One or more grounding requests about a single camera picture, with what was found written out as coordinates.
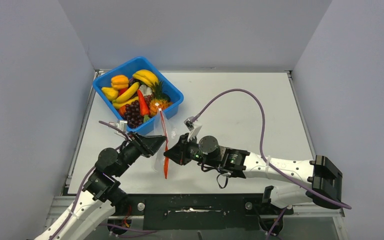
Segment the dark purple toy grapes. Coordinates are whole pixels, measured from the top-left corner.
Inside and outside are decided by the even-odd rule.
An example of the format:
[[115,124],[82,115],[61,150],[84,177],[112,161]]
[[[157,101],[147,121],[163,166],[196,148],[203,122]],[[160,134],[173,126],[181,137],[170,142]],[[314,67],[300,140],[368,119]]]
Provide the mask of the dark purple toy grapes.
[[141,115],[140,103],[138,100],[123,106],[122,113],[129,128],[135,129],[143,124],[144,117]]

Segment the orange toy carrot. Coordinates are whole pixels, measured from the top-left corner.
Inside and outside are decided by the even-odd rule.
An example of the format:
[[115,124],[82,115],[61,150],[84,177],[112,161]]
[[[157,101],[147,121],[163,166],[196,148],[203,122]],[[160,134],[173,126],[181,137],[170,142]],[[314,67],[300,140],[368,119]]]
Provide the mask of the orange toy carrot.
[[146,123],[150,120],[150,110],[148,104],[146,103],[143,93],[140,90],[137,90],[136,93],[138,96],[140,115],[143,117],[143,123]]

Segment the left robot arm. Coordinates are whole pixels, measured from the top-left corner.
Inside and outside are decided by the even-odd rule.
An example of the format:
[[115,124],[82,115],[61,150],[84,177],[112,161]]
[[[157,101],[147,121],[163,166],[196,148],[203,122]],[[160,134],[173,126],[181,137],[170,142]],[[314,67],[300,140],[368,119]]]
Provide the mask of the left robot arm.
[[128,194],[117,180],[139,157],[154,156],[166,142],[164,135],[127,133],[127,140],[116,149],[99,154],[94,167],[80,183],[73,202],[36,237],[38,240],[83,240],[117,209],[128,205]]

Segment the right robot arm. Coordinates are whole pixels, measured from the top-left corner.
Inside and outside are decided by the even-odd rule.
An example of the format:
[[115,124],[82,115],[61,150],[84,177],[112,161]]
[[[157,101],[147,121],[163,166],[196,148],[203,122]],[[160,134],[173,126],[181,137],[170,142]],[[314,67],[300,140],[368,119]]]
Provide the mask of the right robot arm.
[[342,172],[326,156],[310,160],[272,158],[242,149],[219,145],[213,136],[190,139],[187,133],[163,154],[178,165],[197,162],[204,172],[216,170],[230,178],[261,178],[288,182],[284,186],[267,186],[261,199],[269,214],[295,204],[313,202],[326,209],[345,208],[342,202]]

